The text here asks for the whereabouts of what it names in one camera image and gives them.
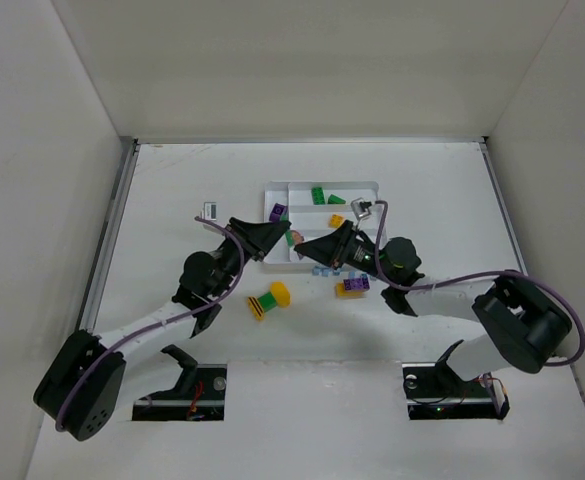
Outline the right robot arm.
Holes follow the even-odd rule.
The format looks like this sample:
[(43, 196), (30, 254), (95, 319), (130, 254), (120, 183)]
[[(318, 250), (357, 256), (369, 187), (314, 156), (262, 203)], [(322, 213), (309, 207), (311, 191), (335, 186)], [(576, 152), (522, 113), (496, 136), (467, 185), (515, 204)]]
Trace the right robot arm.
[(381, 296), (397, 314), (479, 323), (483, 335), (453, 343), (434, 363), (431, 372), (446, 388), (508, 367), (536, 374), (572, 329), (568, 315), (515, 271), (486, 281), (437, 282), (420, 272), (411, 240), (394, 237), (379, 248), (350, 221), (294, 249), (323, 266), (347, 265), (384, 281)]

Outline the yellow square lego brick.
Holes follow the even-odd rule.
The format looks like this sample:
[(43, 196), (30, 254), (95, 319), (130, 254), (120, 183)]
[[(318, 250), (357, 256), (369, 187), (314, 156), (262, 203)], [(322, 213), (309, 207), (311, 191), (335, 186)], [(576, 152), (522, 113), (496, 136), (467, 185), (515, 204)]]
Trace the yellow square lego brick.
[(340, 215), (332, 215), (328, 221), (328, 226), (330, 228), (339, 228), (344, 222), (344, 218)]

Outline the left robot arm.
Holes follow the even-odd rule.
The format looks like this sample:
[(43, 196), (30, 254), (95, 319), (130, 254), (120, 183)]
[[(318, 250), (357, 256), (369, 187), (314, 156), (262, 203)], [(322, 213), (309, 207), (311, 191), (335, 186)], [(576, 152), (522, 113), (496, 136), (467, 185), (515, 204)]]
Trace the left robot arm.
[(249, 261), (262, 261), (290, 229), (288, 220), (249, 223), (231, 218), (207, 226), (224, 239), (212, 251), (190, 254), (175, 294), (159, 309), (124, 327), (94, 334), (73, 332), (63, 343), (33, 393), (34, 404), (60, 432), (77, 441), (96, 435), (133, 385), (132, 371), (162, 353), (176, 360), (174, 381), (185, 387), (195, 360), (176, 346), (205, 331), (232, 294)]

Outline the green curved lego brick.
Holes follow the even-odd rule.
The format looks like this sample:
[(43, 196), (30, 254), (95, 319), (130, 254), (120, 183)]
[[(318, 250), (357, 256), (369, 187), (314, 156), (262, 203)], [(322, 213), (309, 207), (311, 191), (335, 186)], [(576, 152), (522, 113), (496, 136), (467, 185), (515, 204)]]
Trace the green curved lego brick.
[(345, 205), (347, 201), (337, 195), (331, 194), (327, 199), (327, 203), (330, 205)]

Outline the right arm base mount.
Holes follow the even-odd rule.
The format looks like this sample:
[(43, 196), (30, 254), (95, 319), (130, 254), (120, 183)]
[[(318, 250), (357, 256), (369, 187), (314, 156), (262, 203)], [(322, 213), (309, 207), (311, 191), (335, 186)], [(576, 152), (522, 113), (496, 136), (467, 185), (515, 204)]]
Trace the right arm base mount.
[(402, 365), (402, 386), (411, 421), (503, 421), (509, 414), (509, 396), (499, 378), (488, 372), (471, 380), (462, 380), (447, 365), (447, 360), (461, 343), (461, 340), (454, 343), (434, 363)]

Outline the purple arch lego brick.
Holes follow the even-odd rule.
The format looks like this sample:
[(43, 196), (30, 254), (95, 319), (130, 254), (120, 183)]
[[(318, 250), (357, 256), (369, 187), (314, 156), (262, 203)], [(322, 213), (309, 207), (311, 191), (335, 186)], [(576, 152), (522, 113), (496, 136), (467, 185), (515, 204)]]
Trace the purple arch lego brick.
[(268, 220), (270, 222), (285, 221), (288, 215), (288, 207), (281, 203), (275, 203), (270, 211)]

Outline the green long lego brick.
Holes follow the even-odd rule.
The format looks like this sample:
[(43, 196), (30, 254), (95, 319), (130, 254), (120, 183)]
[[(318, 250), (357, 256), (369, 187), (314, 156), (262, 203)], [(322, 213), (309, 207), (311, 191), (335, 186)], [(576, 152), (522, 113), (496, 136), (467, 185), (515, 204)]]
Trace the green long lego brick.
[(311, 198), (314, 205), (326, 204), (325, 194), (320, 186), (315, 186), (311, 188)]

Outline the green square lego brick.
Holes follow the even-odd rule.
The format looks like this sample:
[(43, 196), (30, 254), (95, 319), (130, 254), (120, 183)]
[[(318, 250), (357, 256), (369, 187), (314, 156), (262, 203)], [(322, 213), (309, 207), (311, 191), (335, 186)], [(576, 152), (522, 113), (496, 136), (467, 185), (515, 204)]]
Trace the green square lego brick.
[[(282, 215), (281, 219), (283, 221), (289, 220), (287, 211)], [(286, 231), (285, 238), (286, 238), (286, 242), (287, 242), (288, 247), (292, 248), (295, 245), (295, 242), (293, 239), (292, 230), (290, 228), (288, 228), (288, 230)]]

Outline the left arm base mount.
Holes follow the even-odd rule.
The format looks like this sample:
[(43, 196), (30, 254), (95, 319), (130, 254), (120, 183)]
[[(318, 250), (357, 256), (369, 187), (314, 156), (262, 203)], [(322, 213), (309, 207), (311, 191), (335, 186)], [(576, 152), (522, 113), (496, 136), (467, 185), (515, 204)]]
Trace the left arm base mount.
[(179, 368), (172, 384), (141, 397), (132, 407), (135, 422), (217, 422), (225, 416), (228, 366), (200, 364), (176, 345), (161, 350)]

